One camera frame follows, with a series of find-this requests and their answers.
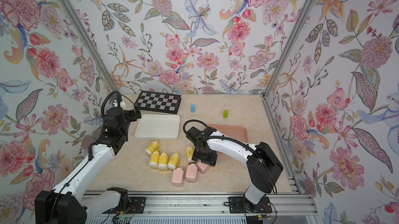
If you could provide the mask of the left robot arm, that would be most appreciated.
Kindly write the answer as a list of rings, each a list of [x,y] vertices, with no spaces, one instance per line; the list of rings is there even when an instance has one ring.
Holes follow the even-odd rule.
[[[131,122],[141,118],[138,107],[124,110],[112,107],[104,113],[104,127],[99,138],[88,147],[88,155],[62,182],[35,198],[35,221],[38,224],[86,224],[112,210],[125,212],[131,205],[128,191],[111,187],[87,201],[83,196],[104,166],[128,141]]]

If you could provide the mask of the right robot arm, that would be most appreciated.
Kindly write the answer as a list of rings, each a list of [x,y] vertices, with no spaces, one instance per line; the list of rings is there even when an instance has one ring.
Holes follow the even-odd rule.
[[[276,192],[276,183],[284,168],[268,144],[243,143],[210,126],[202,131],[193,126],[184,133],[195,146],[194,161],[214,167],[221,152],[246,166],[251,181],[242,197],[246,211],[254,213],[261,207],[265,195]]]

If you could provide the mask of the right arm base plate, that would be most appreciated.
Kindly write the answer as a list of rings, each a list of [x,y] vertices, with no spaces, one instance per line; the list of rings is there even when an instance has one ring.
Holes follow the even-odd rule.
[[[272,204],[268,197],[261,198],[258,204],[253,204],[244,197],[228,197],[228,207],[231,214],[271,214]]]

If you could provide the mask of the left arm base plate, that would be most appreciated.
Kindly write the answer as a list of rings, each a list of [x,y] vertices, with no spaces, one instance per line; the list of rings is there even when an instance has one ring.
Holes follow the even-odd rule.
[[[143,214],[145,203],[146,197],[129,197],[129,200],[124,201],[121,206],[105,211],[104,214],[117,214],[121,212],[123,214]]]

